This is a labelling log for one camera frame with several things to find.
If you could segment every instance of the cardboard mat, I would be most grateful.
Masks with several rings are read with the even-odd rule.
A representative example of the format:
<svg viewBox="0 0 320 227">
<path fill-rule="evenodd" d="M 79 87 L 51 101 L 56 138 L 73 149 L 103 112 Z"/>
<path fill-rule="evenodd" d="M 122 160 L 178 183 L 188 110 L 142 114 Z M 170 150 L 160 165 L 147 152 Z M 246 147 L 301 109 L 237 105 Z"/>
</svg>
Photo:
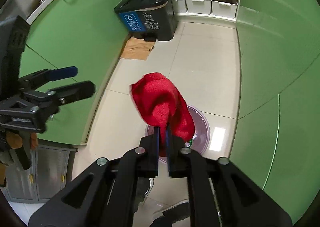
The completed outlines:
<svg viewBox="0 0 320 227">
<path fill-rule="evenodd" d="M 154 42 L 146 42 L 134 37 L 131 37 L 121 54 L 121 59 L 130 59 L 130 60 L 146 60 L 154 48 Z"/>
</svg>

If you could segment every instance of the black trash bin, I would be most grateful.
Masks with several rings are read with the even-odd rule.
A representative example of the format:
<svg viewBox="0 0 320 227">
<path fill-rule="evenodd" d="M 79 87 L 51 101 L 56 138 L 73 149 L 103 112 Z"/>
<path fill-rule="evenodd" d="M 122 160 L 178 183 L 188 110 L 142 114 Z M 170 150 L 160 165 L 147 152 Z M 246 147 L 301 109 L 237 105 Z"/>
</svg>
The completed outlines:
<svg viewBox="0 0 320 227">
<path fill-rule="evenodd" d="M 114 11 L 138 39 L 169 41 L 177 28 L 171 0 L 122 0 Z"/>
</svg>

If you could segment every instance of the green cabinet door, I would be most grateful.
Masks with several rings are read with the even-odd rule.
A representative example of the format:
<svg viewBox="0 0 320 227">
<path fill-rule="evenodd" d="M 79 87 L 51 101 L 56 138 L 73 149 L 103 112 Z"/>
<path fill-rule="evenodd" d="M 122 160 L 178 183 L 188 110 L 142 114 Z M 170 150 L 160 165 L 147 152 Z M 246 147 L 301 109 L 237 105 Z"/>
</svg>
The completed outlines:
<svg viewBox="0 0 320 227">
<path fill-rule="evenodd" d="M 43 69 L 55 69 L 36 52 L 26 47 L 22 54 L 20 76 Z M 38 89 L 46 92 L 50 88 L 75 83 L 73 79 L 64 79 L 49 82 Z M 94 101 L 94 96 L 60 107 L 60 112 L 55 114 L 52 121 L 47 121 L 47 131 L 38 134 L 41 139 L 66 144 L 79 145 L 83 134 L 86 135 L 85 126 Z"/>
<path fill-rule="evenodd" d="M 320 188 L 320 59 L 280 94 L 278 145 L 265 191 L 295 223 Z"/>
<path fill-rule="evenodd" d="M 240 0 L 239 118 L 283 91 L 316 58 L 319 13 L 316 0 Z"/>
<path fill-rule="evenodd" d="M 272 163 L 278 128 L 278 98 L 240 119 L 230 159 L 263 188 Z"/>
<path fill-rule="evenodd" d="M 128 34 L 113 12 L 120 1 L 54 0 L 32 23 L 27 45 L 58 68 L 78 67 L 75 80 L 98 90 Z"/>
</svg>

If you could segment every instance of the red towel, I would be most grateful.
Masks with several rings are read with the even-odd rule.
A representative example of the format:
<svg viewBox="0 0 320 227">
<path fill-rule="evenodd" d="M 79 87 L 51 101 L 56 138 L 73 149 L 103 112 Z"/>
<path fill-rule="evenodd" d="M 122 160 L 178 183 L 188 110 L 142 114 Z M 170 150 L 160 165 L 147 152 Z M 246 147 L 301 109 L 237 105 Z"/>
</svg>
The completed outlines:
<svg viewBox="0 0 320 227">
<path fill-rule="evenodd" d="M 160 156 L 165 156 L 165 130 L 168 123 L 173 135 L 185 142 L 192 139 L 194 122 L 185 100 L 169 79 L 158 72 L 146 74 L 131 85 L 131 93 L 143 120 L 151 126 L 160 127 Z"/>
</svg>

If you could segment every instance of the kitchen shelf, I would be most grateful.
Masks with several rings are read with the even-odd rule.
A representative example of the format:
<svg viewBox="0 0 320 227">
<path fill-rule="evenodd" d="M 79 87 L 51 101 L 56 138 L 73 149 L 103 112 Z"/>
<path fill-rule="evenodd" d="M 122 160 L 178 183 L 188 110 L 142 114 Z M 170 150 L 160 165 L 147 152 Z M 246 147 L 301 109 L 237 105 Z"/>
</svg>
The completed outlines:
<svg viewBox="0 0 320 227">
<path fill-rule="evenodd" d="M 186 13 L 176 13 L 176 15 L 179 16 L 190 16 L 190 17 L 203 17 L 203 18 L 212 18 L 212 19 L 220 19 L 224 21 L 229 21 L 229 22 L 236 22 L 235 18 L 228 18 L 228 17 L 223 17 L 223 16 L 217 16 L 214 15 L 213 13 L 211 14 L 197 14 L 197 13 L 189 13 L 188 11 Z"/>
</svg>

